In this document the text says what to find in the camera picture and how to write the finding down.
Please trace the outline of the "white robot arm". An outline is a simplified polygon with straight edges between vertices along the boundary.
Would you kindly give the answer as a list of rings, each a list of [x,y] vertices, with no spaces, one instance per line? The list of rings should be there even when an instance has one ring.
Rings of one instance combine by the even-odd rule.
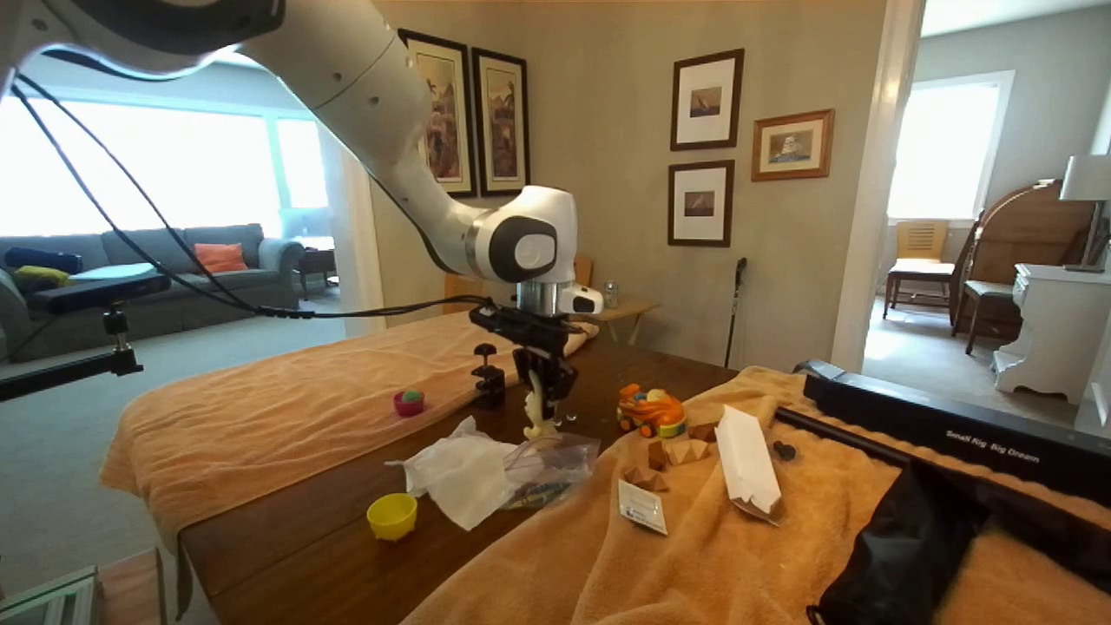
[[[525,185],[500,209],[454,200],[419,151],[430,91],[370,0],[0,0],[0,68],[57,52],[127,79],[172,79],[220,52],[272,68],[415,225],[447,275],[514,283],[518,303],[479,303],[472,320],[518,342],[529,431],[558,423],[576,383],[565,361],[565,290],[576,196]]]

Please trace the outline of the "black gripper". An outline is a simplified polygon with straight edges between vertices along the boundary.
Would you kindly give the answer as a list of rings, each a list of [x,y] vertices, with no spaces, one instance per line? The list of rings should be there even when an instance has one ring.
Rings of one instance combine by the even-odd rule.
[[[493,297],[484,297],[467,320],[514,342],[514,364],[525,379],[525,431],[540,431],[540,393],[535,383],[553,383],[548,420],[562,423],[565,399],[576,384],[576,368],[565,361],[565,342],[572,335],[569,320],[562,311],[537,317],[529,310],[495,306]]]

